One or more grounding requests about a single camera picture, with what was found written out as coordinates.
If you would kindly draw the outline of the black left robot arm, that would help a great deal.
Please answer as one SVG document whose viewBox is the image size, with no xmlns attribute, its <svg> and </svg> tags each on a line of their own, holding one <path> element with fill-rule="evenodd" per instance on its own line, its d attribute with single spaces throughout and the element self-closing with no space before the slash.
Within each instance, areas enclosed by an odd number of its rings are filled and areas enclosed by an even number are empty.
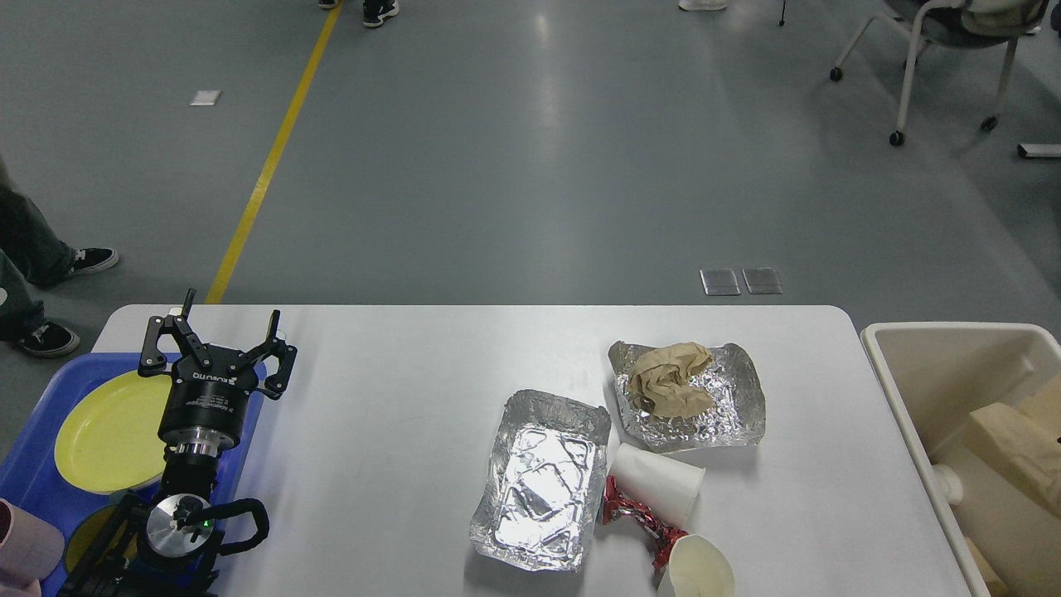
<svg viewBox="0 0 1061 597">
<path fill-rule="evenodd" d="M 216 498 L 220 461 L 239 447 L 254 394 L 279 400 L 297 348 L 279 336 L 281 312 L 249 349 L 202 343 L 191 328 L 196 291 L 178 313 L 151 318 L 137 372 L 163 376 L 159 416 L 164 468 L 144 499 L 126 492 L 92 537 L 60 596 L 208 596 L 222 556 L 251 551 L 269 535 L 261 501 Z"/>
</svg>

